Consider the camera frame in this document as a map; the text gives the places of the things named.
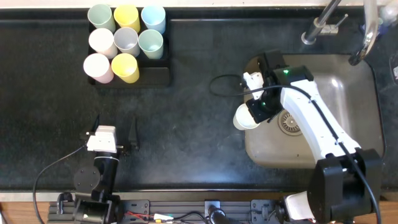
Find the black tray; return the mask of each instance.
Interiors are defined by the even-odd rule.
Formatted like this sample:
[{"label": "black tray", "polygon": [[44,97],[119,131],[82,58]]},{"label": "black tray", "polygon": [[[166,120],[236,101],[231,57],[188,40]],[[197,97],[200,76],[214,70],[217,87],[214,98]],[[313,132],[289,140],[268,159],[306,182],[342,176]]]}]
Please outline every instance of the black tray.
[{"label": "black tray", "polygon": [[[116,30],[120,28],[119,24],[115,21]],[[141,29],[138,35],[147,29],[140,17]],[[160,59],[149,59],[145,53],[141,50],[137,59],[139,69],[139,79],[135,83],[126,83],[121,80],[117,75],[114,76],[113,80],[107,84],[97,82],[94,78],[88,77],[88,83],[97,88],[164,88],[170,85],[171,73],[170,73],[170,43],[169,43],[169,20],[166,22],[166,31],[163,35],[163,56]],[[90,23],[88,28],[89,33],[95,30],[95,26]],[[90,45],[88,46],[88,55],[96,53]]]}]

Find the yellow cup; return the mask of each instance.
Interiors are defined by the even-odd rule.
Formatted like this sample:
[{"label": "yellow cup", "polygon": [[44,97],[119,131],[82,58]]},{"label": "yellow cup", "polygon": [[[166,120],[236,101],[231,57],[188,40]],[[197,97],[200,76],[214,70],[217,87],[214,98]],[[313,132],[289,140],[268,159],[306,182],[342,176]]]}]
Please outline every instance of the yellow cup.
[{"label": "yellow cup", "polygon": [[131,54],[122,53],[112,60],[112,71],[126,83],[135,83],[139,78],[137,60]]},{"label": "yellow cup", "polygon": [[133,28],[137,33],[141,29],[139,25],[138,10],[133,5],[118,6],[113,13],[114,20],[118,22],[120,27]]}]

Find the countertop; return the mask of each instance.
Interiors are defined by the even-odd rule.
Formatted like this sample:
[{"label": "countertop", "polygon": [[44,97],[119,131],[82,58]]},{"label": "countertop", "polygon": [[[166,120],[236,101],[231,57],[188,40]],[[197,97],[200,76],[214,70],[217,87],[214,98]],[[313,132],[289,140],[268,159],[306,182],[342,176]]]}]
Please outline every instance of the countertop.
[{"label": "countertop", "polygon": [[[307,46],[300,35],[320,9],[168,9],[172,84],[137,90],[88,84],[82,69],[89,35],[85,10],[2,12],[0,190],[31,190],[45,166],[82,144],[79,133],[97,114],[101,124],[116,126],[122,136],[132,117],[138,119],[141,149],[120,158],[116,191],[304,189],[312,170],[266,168],[250,160],[244,132],[232,123],[243,99],[214,97],[208,84],[221,74],[241,74],[264,50],[355,52],[363,38],[362,10],[342,9],[338,15],[345,10],[350,17],[337,36]],[[386,142],[383,189],[398,187],[398,86],[389,68],[389,58],[398,54],[397,38],[397,28],[390,29],[366,59],[375,73]],[[225,85],[234,84],[226,80]],[[57,164],[41,177],[38,189],[72,190],[74,173],[93,157],[79,152]]]}]

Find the wooden floor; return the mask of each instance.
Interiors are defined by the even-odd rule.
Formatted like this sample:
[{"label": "wooden floor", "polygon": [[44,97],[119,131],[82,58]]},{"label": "wooden floor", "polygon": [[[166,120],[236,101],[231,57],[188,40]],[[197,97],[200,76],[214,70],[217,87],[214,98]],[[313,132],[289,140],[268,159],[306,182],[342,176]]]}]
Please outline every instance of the wooden floor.
[{"label": "wooden floor", "polygon": [[[8,224],[39,223],[35,216],[32,202],[6,202],[0,205]],[[37,205],[43,220],[46,222],[49,203],[39,202]],[[398,223],[398,202],[380,202],[380,208],[383,224]],[[370,214],[356,217],[355,224],[376,224],[376,216],[375,214]]]}]

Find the sink basin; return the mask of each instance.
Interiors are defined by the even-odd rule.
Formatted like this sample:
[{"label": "sink basin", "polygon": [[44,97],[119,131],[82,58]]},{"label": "sink basin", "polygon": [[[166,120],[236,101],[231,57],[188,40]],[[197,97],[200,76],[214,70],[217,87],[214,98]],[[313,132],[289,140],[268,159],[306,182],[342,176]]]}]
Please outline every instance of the sink basin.
[{"label": "sink basin", "polygon": [[[349,55],[284,55],[287,65],[305,65],[323,101],[341,127],[363,149],[382,155],[384,144],[374,76],[364,61],[348,63]],[[275,168],[313,168],[315,160],[294,118],[284,110],[271,123],[245,131],[246,151],[257,164]]]}]

